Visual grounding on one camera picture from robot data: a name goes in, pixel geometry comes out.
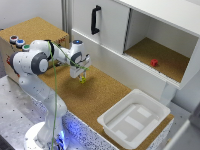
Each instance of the yellow-green cable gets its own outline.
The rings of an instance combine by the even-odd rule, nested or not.
[[[56,43],[54,43],[54,42],[52,42],[52,43],[55,44],[55,45],[58,47],[58,49],[62,51],[62,53],[65,55],[65,57],[67,57],[67,59],[69,59],[70,62],[72,62],[76,67],[81,68],[81,69],[84,69],[84,70],[89,70],[89,68],[80,66],[80,65],[76,64],[75,62],[73,62],[73,61],[65,54],[65,52],[63,52],[63,50],[62,50]]]
[[[49,46],[49,51],[51,54],[51,59],[53,62],[53,69],[54,69],[54,74],[55,74],[55,116],[54,116],[54,124],[53,124],[53,137],[52,137],[52,145],[51,145],[51,150],[53,150],[53,143],[54,143],[54,131],[55,131],[55,124],[56,124],[56,116],[57,116],[57,77],[56,77],[56,67],[54,64],[54,59],[51,53],[51,48],[50,48],[50,44],[48,42],[48,46]]]

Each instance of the cork surface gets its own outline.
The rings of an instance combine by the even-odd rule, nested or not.
[[[58,95],[65,101],[67,108],[72,113],[119,149],[123,149],[105,134],[102,126],[97,122],[97,118],[130,93],[131,89],[93,66],[87,71],[86,82],[81,84],[78,78],[70,77],[69,69],[69,66],[56,68]],[[55,89],[53,68],[39,77],[48,86]],[[137,150],[147,148],[172,119],[173,116],[169,115]]]
[[[143,39],[125,51],[125,53],[149,66],[151,66],[152,59],[157,59],[158,65],[153,68],[178,82],[181,82],[190,60],[188,57],[156,43],[149,38]]]
[[[9,42],[12,35],[17,35],[19,39],[24,39],[26,44],[31,44],[34,40],[50,39],[56,41],[64,36],[68,36],[66,32],[40,17],[27,20],[0,32],[0,36],[7,42]]]

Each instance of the door handle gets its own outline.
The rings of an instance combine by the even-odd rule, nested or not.
[[[96,8],[94,8],[92,10],[92,21],[91,21],[91,31],[92,31],[92,35],[100,32],[99,29],[96,28],[96,12],[101,10],[101,7],[96,5]]]

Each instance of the white robotic arm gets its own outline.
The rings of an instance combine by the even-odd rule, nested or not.
[[[55,91],[48,87],[37,75],[46,72],[48,61],[52,59],[59,60],[62,63],[70,65],[70,76],[76,78],[84,73],[85,68],[91,65],[89,55],[85,54],[85,48],[82,41],[75,40],[70,50],[59,48],[50,41],[36,40],[30,44],[29,52],[18,52],[10,56],[10,65],[13,70],[19,74],[20,87],[33,99],[42,102],[48,110],[45,118],[45,124],[35,137],[37,146],[41,149],[49,150],[52,139],[52,131],[55,116]],[[63,132],[62,116],[67,112],[67,107],[63,100],[57,96],[57,115],[55,124],[56,139]]]

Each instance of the white tray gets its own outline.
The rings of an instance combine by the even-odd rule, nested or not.
[[[169,108],[135,89],[102,114],[98,122],[122,147],[136,149],[169,113]]]

